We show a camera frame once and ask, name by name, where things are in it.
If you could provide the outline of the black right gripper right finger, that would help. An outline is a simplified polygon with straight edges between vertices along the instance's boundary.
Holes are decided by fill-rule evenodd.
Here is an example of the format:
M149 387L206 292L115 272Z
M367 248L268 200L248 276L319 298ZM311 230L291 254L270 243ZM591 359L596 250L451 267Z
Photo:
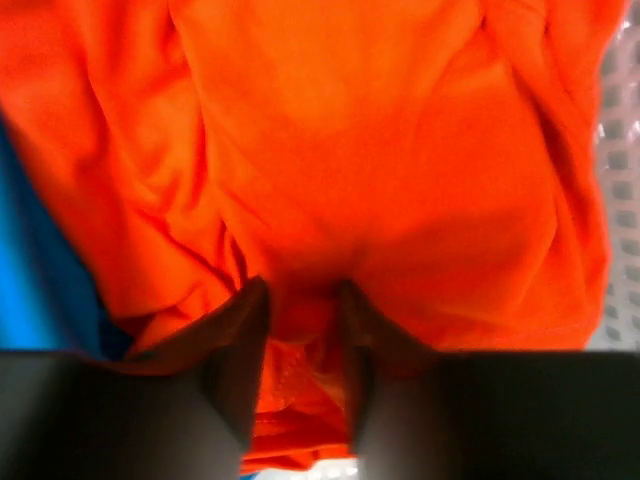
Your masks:
M445 353L339 288L350 447L363 479L635 479L639 358Z

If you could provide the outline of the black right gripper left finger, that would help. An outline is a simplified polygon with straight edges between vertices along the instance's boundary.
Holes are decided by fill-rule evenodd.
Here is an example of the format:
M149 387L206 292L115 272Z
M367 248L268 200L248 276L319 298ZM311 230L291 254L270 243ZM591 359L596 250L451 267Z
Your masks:
M265 282L122 362L1 355L5 479L236 479L252 435Z

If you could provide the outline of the orange t shirt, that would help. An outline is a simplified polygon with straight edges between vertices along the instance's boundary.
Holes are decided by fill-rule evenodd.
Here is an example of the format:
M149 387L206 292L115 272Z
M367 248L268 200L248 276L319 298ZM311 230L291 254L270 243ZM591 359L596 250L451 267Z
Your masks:
M347 456L338 285L439 350L580 350L622 1L5 1L1 117L129 355L254 276L241 471Z

